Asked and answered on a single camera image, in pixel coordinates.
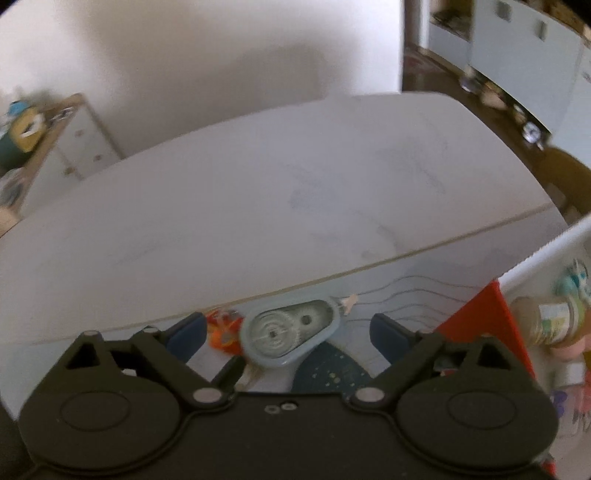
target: white wall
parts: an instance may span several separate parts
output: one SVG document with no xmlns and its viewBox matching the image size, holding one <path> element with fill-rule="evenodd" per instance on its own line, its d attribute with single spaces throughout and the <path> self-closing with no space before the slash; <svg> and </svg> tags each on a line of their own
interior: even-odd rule
<svg viewBox="0 0 591 480">
<path fill-rule="evenodd" d="M 402 0 L 19 0 L 0 90 L 83 92 L 126 155 L 333 93 L 400 91 Z"/>
</svg>

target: blue object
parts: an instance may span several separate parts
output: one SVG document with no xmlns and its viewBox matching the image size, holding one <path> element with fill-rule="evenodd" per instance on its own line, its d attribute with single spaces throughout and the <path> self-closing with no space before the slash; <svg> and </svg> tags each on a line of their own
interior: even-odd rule
<svg viewBox="0 0 591 480">
<path fill-rule="evenodd" d="M 577 295 L 587 305 L 591 304 L 591 285 L 587 266 L 582 260 L 575 259 L 564 275 L 556 282 L 554 292 L 557 295 Z"/>
<path fill-rule="evenodd" d="M 417 343 L 410 330 L 383 313 L 377 313 L 369 323 L 369 340 L 391 364 L 400 360 Z"/>
<path fill-rule="evenodd" d="M 207 340 L 207 320 L 195 312 L 176 323 L 164 333 L 163 344 L 181 362 L 187 363 Z"/>
<path fill-rule="evenodd" d="M 555 390 L 552 392 L 552 403 L 554 404 L 554 408 L 556 408 L 556 414 L 558 418 L 562 418 L 565 412 L 564 403 L 566 402 L 569 395 L 562 390 Z"/>
<path fill-rule="evenodd" d="M 17 100 L 8 106 L 8 115 L 16 118 L 29 107 L 30 105 L 28 102 L 25 102 L 24 100 Z"/>
</svg>

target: red object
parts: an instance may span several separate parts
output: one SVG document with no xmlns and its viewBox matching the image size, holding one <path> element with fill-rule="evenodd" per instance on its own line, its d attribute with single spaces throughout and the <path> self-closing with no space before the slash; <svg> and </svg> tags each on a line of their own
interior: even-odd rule
<svg viewBox="0 0 591 480">
<path fill-rule="evenodd" d="M 436 330 L 452 342 L 473 342 L 485 333 L 495 336 L 535 378 L 525 343 L 501 293 L 498 280 L 484 287 Z"/>
<path fill-rule="evenodd" d="M 556 476 L 556 463 L 555 462 L 544 462 L 542 467 L 552 476 Z"/>
<path fill-rule="evenodd" d="M 217 350 L 230 355 L 242 355 L 240 327 L 244 318 L 234 310 L 215 309 L 205 314 L 207 341 Z"/>
</svg>

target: cabinet door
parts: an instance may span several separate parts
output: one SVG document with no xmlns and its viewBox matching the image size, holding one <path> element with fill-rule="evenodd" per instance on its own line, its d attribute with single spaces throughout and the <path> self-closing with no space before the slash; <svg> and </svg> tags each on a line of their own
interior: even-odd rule
<svg viewBox="0 0 591 480">
<path fill-rule="evenodd" d="M 468 63 L 470 44 L 439 25 L 429 25 L 429 50 L 463 69 Z"/>
<path fill-rule="evenodd" d="M 499 74 L 512 44 L 513 5 L 510 1 L 476 0 L 472 24 L 470 65 L 499 83 Z"/>
<path fill-rule="evenodd" d="M 97 132 L 74 167 L 84 178 L 104 170 L 121 160 L 102 133 Z"/>
<path fill-rule="evenodd" d="M 50 151 L 21 206 L 21 215 L 28 216 L 68 192 L 80 180 L 76 170 L 54 148 Z"/>
<path fill-rule="evenodd" d="M 56 145 L 69 161 L 75 163 L 81 158 L 82 153 L 97 132 L 98 127 L 92 119 L 90 111 L 85 105 L 80 105 Z"/>
<path fill-rule="evenodd" d="M 551 143 L 591 168 L 591 50 L 583 48 L 570 104 Z"/>
<path fill-rule="evenodd" d="M 513 45 L 498 84 L 554 131 L 566 111 L 582 39 L 568 27 L 527 5 L 511 1 Z"/>
</svg>

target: pink object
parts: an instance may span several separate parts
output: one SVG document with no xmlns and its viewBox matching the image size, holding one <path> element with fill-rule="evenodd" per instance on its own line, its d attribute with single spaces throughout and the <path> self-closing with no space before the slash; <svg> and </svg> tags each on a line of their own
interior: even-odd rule
<svg viewBox="0 0 591 480">
<path fill-rule="evenodd" d="M 561 348 L 550 348 L 550 352 L 556 358 L 562 360 L 563 362 L 569 362 L 574 360 L 583 352 L 588 352 L 591 350 L 591 333 L 585 335 L 581 339 L 577 340 L 575 343 L 569 346 L 564 346 Z"/>
</svg>

